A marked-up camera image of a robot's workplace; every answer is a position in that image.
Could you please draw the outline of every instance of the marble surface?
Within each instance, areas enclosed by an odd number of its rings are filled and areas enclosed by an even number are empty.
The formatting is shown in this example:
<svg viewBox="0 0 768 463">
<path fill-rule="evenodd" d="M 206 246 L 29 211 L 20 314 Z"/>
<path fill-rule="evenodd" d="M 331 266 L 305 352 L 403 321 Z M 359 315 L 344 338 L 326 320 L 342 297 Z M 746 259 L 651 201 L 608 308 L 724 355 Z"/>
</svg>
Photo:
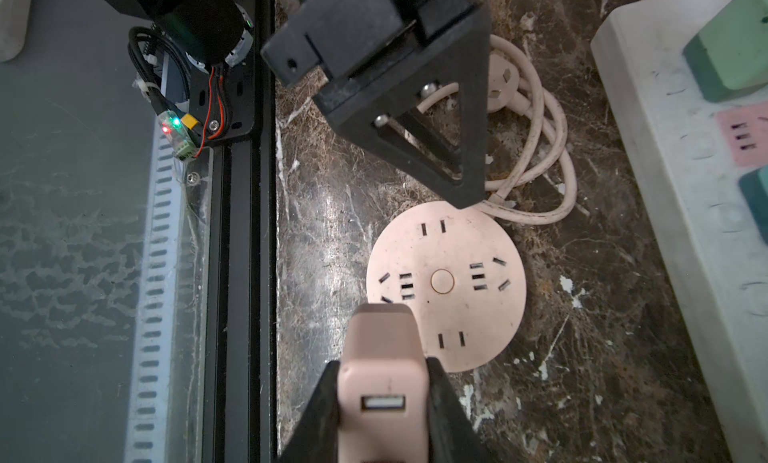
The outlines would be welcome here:
<svg viewBox="0 0 768 463">
<path fill-rule="evenodd" d="M 579 207 L 550 226 L 502 224 L 521 253 L 528 301 L 503 353 L 452 375 L 478 434 L 498 461 L 729 461 L 589 50 L 604 17 L 635 0 L 486 1 L 494 33 L 528 52 L 565 109 Z M 279 24 L 297 2 L 277 5 Z M 437 199 L 330 131 L 309 100 L 322 82 L 315 72 L 277 93 L 281 447 L 325 363 L 340 356 L 377 236 Z M 450 106 L 433 113 L 447 132 Z M 490 176 L 508 172 L 527 130 L 510 112 L 489 117 Z M 559 170 L 548 175 L 511 199 L 555 208 Z"/>
</svg>

